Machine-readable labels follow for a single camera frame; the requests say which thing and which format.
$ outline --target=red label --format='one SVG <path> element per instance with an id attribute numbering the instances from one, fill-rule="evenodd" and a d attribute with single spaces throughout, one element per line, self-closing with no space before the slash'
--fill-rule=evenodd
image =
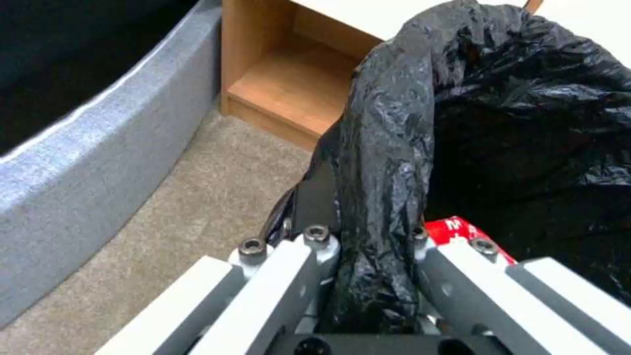
<path id="1" fill-rule="evenodd" d="M 482 238 L 493 241 L 486 233 L 458 216 L 427 222 L 425 227 L 427 228 L 430 238 L 432 238 L 436 245 L 449 244 L 453 241 L 457 241 L 458 239 L 465 240 L 467 243 L 473 238 Z M 498 246 L 498 249 L 500 254 L 504 255 L 509 264 L 514 265 L 517 263 L 515 259 L 513 259 L 513 257 L 506 253 L 502 248 Z"/>

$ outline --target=metal bolt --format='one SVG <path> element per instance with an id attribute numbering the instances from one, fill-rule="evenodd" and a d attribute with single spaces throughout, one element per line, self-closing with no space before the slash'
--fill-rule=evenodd
<path id="1" fill-rule="evenodd" d="M 258 238 L 247 238 L 239 244 L 239 260 L 248 265 L 258 265 L 267 259 L 267 246 Z"/>
<path id="2" fill-rule="evenodd" d="M 283 219 L 283 225 L 280 229 L 281 239 L 289 239 L 292 236 L 292 219 L 287 217 Z"/>
<path id="3" fill-rule="evenodd" d="M 425 243 L 427 243 L 427 238 L 429 238 L 429 236 L 430 234 L 424 228 L 414 228 L 414 231 L 412 231 L 414 244 L 419 247 L 425 246 Z"/>
<path id="4" fill-rule="evenodd" d="M 326 248 L 329 244 L 329 228 L 314 224 L 305 228 L 302 232 L 304 241 L 307 246 L 310 246 L 314 250 L 321 250 Z"/>
<path id="5" fill-rule="evenodd" d="M 495 263 L 497 260 L 497 253 L 499 249 L 497 248 L 497 244 L 495 244 L 495 242 L 491 239 L 473 238 L 469 241 L 469 244 L 475 251 L 482 254 L 482 256 L 489 259 L 492 263 Z"/>

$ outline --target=wooden shelf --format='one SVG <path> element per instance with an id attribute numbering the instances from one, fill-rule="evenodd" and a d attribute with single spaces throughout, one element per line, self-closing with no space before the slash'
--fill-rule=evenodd
<path id="1" fill-rule="evenodd" d="M 340 117 L 357 64 L 355 58 L 292 35 L 228 88 L 230 111 L 235 111 L 235 102 L 245 105 L 250 113 L 260 114 L 251 119 L 251 115 L 243 115 L 243 108 L 236 108 L 243 120 L 270 131 L 272 125 L 282 126 L 272 133 L 313 148 Z M 263 122 L 265 116 L 271 121 Z"/>

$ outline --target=white tabletop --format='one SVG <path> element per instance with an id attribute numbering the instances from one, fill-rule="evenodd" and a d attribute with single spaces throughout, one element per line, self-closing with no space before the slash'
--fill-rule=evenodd
<path id="1" fill-rule="evenodd" d="M 412 16 L 445 0 L 292 0 L 315 12 L 389 40 Z M 524 6 L 526 0 L 478 0 L 482 4 Z"/>
<path id="2" fill-rule="evenodd" d="M 544 0 L 536 15 L 592 39 L 631 68 L 631 1 Z"/>
<path id="3" fill-rule="evenodd" d="M 358 30 L 387 40 L 415 14 L 445 0 L 292 0 Z M 479 0 L 483 4 L 523 6 L 527 0 Z M 577 35 L 593 39 L 631 67 L 631 0 L 544 0 L 536 15 Z"/>

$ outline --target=curved grey barrier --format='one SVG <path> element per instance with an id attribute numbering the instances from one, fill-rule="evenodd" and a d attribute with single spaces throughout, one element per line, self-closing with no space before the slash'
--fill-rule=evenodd
<path id="1" fill-rule="evenodd" d="M 200 0 L 113 85 L 0 157 L 0 328 L 115 236 L 168 174 L 218 91 L 220 19 L 219 1 Z"/>

